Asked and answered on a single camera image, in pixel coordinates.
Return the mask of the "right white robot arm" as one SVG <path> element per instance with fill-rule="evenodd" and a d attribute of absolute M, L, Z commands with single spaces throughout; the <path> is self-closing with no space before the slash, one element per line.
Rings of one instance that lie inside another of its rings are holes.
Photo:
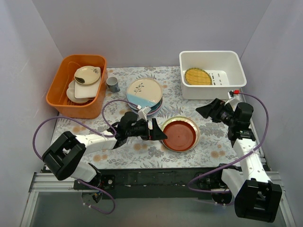
<path fill-rule="evenodd" d="M 260 160 L 256 138 L 250 128 L 253 106 L 238 102 L 235 107 L 216 98 L 196 108 L 204 118 L 228 126 L 228 139 L 240 159 L 242 171 L 226 164 L 214 176 L 220 188 L 228 187 L 235 198 L 234 210 L 239 218 L 274 222 L 282 196 L 281 186 L 268 177 Z"/>

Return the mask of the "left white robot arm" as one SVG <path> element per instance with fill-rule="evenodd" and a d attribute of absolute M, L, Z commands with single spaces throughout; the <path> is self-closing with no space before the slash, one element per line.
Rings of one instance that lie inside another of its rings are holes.
<path fill-rule="evenodd" d="M 103 149 L 119 148 L 129 137 L 152 141 L 167 139 L 156 119 L 151 122 L 152 127 L 149 128 L 147 120 L 138 119 L 133 112 L 126 112 L 120 121 L 102 133 L 74 135 L 66 131 L 42 155 L 42 161 L 57 180 L 72 177 L 84 181 L 90 189 L 96 189 L 101 183 L 101 172 L 93 164 L 82 162 L 82 157 Z"/>

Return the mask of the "red scalloped plastic plate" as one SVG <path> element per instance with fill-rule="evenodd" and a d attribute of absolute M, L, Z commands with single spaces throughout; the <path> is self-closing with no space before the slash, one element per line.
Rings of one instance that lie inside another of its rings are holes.
<path fill-rule="evenodd" d="M 196 141 L 197 133 L 194 127 L 185 121 L 170 122 L 163 132 L 167 136 L 167 139 L 163 140 L 164 145 L 176 152 L 191 149 Z"/>

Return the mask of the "cream plate with leaf sprig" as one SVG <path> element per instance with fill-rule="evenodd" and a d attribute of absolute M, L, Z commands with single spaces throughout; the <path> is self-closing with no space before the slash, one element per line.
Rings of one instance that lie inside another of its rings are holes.
<path fill-rule="evenodd" d="M 185 122 L 191 124 L 194 127 L 194 129 L 195 129 L 195 131 L 197 133 L 197 135 L 196 135 L 196 141 L 195 141 L 195 143 L 194 143 L 194 145 L 192 147 L 192 148 L 194 148 L 197 145 L 197 143 L 199 142 L 199 138 L 200 138 L 200 130 L 199 130 L 199 127 L 197 126 L 197 124 L 192 119 L 190 119 L 190 118 L 187 118 L 187 117 L 184 117 L 184 116 L 175 116 L 175 117 L 171 117 L 168 120 L 166 120 L 166 122 L 162 125 L 161 130 L 163 131 L 164 127 L 166 125 L 168 125 L 170 122 L 174 122 L 174 121 L 185 121 Z"/>

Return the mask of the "woven bamboo tray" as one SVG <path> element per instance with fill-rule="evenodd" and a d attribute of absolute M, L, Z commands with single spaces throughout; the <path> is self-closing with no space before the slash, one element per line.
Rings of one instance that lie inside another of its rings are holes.
<path fill-rule="evenodd" d="M 189 85 L 212 85 L 211 76 L 200 68 L 186 70 L 185 80 Z"/>

